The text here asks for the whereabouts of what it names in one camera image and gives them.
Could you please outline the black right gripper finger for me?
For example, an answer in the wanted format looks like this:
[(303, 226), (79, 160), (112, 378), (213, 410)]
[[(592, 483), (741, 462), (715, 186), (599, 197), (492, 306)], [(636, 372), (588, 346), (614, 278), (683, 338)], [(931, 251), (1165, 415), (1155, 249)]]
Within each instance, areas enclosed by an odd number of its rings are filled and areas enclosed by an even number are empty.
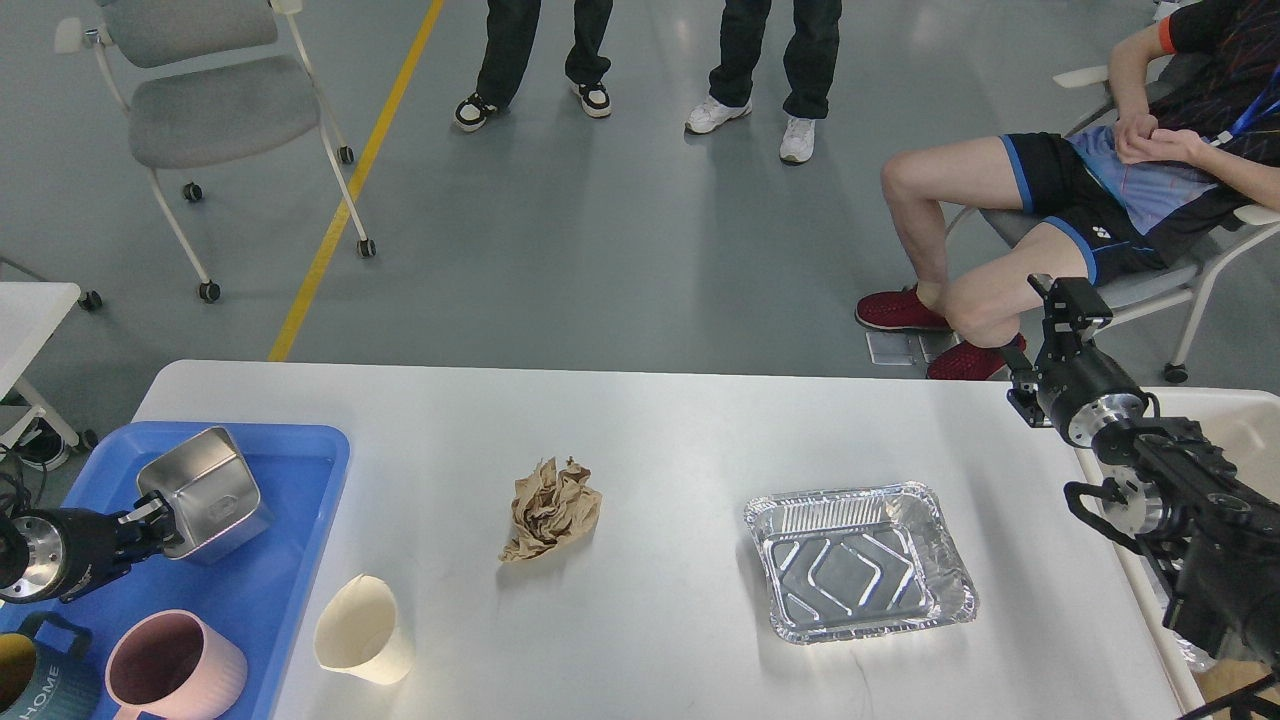
[(1029, 274), (1028, 284), (1043, 300), (1042, 354), (1083, 354), (1114, 320), (1112, 309), (1084, 277)]
[(1004, 346), (998, 351), (1010, 370), (1011, 388), (1006, 393), (1007, 401), (1028, 427), (1047, 427), (1047, 418), (1038, 400), (1038, 370), (1018, 346)]

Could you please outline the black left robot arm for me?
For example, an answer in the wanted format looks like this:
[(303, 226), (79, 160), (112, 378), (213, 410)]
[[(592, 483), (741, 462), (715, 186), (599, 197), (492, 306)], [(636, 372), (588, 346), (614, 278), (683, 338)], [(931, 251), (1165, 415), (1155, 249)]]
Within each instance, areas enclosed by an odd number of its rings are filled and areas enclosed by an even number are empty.
[(132, 510), (37, 509), (19, 470), (3, 473), (1, 594), (8, 603), (69, 603), (186, 541), (157, 491)]

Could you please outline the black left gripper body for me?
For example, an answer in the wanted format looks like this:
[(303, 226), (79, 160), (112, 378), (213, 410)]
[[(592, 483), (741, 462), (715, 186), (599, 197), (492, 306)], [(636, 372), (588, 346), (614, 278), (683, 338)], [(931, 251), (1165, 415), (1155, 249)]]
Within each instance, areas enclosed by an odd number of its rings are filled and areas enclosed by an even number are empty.
[(3, 516), (1, 597), (9, 603), (69, 603), (128, 574), (128, 543), (145, 527), (88, 509)]

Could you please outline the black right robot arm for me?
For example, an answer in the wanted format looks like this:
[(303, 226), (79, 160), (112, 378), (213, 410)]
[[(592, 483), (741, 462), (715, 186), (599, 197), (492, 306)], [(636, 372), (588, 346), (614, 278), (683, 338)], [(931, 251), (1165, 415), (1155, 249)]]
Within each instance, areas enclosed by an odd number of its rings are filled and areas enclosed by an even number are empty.
[(1167, 597), (1162, 624), (1213, 659), (1242, 650), (1268, 674), (1190, 711), (1208, 717), (1275, 719), (1265, 692), (1277, 684), (1279, 507), (1240, 482), (1236, 466), (1201, 424), (1165, 416), (1094, 343), (1111, 309), (1085, 278), (1028, 277), (1042, 297), (1044, 341), (1029, 363), (1012, 345), (1009, 402), (1029, 427), (1051, 427), (1089, 450), (1108, 473), (1071, 482), (1070, 512), (1143, 557)]

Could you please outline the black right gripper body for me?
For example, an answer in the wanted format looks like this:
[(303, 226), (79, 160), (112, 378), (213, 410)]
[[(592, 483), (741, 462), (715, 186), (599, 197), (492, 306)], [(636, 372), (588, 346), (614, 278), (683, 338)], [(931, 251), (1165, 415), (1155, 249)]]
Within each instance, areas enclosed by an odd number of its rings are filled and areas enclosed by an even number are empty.
[(1043, 347), (1032, 407), (1070, 446), (1089, 448), (1107, 425), (1143, 418), (1147, 393), (1106, 352), (1085, 345), (1071, 352)]

